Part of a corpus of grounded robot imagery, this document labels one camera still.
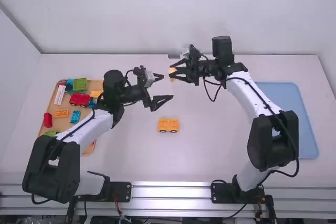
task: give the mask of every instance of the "wooden tray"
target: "wooden tray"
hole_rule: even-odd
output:
[[[74,124],[70,123],[70,119],[72,116],[72,113],[74,110],[79,110],[81,112],[80,115],[80,121],[82,119],[84,119],[88,114],[90,114],[90,112],[92,111],[90,108],[82,108],[81,106],[71,106],[69,103],[69,100],[71,98],[71,95],[68,92],[64,93],[63,96],[63,100],[61,105],[56,105],[54,104],[55,101],[55,97],[57,94],[57,90],[58,90],[58,84],[61,82],[64,82],[66,80],[60,80],[56,83],[55,85],[55,89],[54,92],[52,93],[53,95],[50,98],[49,101],[49,105],[47,108],[48,113],[50,113],[51,115],[53,115],[52,117],[52,127],[51,128],[47,128],[43,125],[43,119],[42,119],[42,124],[41,124],[41,128],[38,132],[38,136],[41,136],[42,134],[44,134],[45,132],[49,131],[49,130],[54,130],[54,131],[58,131],[58,132],[63,132],[66,131],[67,129],[71,128],[72,126],[74,126]],[[90,94],[92,90],[103,90],[103,86],[102,86],[102,81],[88,81],[88,90],[86,92],[86,94]],[[68,110],[68,117],[67,118],[54,118],[54,111],[56,110]],[[96,145],[96,141],[94,141],[84,152],[82,155],[89,155],[93,152],[94,147]]]

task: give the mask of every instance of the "black bracket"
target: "black bracket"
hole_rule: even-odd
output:
[[[233,184],[212,183],[211,201],[214,204],[264,204],[265,192],[262,185],[249,191],[236,191]]]
[[[103,192],[103,197],[99,197],[98,195],[81,195],[77,196],[78,201],[114,202],[114,199],[116,199],[118,202],[130,202],[132,191],[132,184],[130,182],[108,182],[106,186],[109,190]]]

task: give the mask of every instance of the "red lego brick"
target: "red lego brick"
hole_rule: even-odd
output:
[[[44,120],[43,120],[43,124],[45,127],[47,128],[51,128],[53,125],[53,117],[50,113],[44,113]]]
[[[90,103],[90,96],[88,94],[80,94],[80,93],[74,93],[71,98],[69,103],[72,106],[81,106],[83,108],[87,107]]]

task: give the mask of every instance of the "white wall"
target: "white wall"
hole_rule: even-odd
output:
[[[40,55],[0,10],[0,159],[26,99]]]
[[[44,52],[318,54],[336,90],[336,0],[0,0]]]

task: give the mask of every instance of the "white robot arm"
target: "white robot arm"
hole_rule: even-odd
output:
[[[188,51],[182,54],[184,58],[171,65],[176,71],[170,77],[196,86],[199,85],[200,77],[203,81],[206,81],[205,77],[215,77],[220,82],[218,85],[227,89],[244,108],[252,123],[247,144],[249,161],[234,176],[232,186],[226,188],[229,191],[228,198],[232,196],[233,199],[225,199],[225,203],[255,203],[253,197],[259,193],[255,189],[271,173],[278,172],[290,177],[297,175],[298,117],[293,111],[283,111],[272,103],[253,82],[247,68],[240,62],[234,62],[230,37],[215,37],[212,42],[214,59],[209,60],[190,45]],[[273,136],[273,130],[279,134]],[[297,162],[297,170],[293,175],[277,170],[291,161]]]
[[[109,177],[87,172],[81,174],[80,155],[100,135],[110,130],[121,120],[124,106],[142,101],[145,108],[156,111],[173,98],[172,95],[155,95],[151,99],[149,88],[164,78],[143,66],[129,72],[137,76],[137,84],[131,85],[118,70],[104,75],[103,93],[97,99],[92,112],[72,128],[55,137],[42,135],[34,143],[23,179],[22,188],[34,195],[67,203],[75,195],[96,196],[95,200],[107,200],[112,193]],[[49,161],[58,160],[58,164]]]

